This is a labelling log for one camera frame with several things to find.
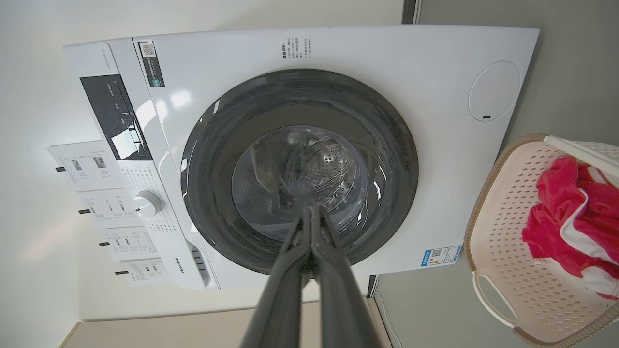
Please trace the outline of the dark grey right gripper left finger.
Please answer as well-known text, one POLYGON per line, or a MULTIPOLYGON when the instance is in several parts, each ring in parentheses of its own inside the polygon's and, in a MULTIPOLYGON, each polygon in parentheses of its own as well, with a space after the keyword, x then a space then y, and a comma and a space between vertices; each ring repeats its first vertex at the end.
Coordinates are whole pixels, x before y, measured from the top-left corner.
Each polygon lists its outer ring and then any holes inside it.
POLYGON ((311 209, 294 219, 247 327, 242 348, 298 348, 302 290, 311 248, 311 209))

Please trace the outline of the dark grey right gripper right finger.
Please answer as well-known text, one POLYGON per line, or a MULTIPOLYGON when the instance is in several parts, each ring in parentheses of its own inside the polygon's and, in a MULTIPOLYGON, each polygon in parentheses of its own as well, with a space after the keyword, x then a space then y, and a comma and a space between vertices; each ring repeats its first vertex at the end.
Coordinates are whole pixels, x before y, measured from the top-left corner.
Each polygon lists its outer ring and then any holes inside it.
POLYGON ((313 257, 320 287, 322 346, 379 348, 365 298, 336 241, 333 224, 320 206, 313 208, 313 257))

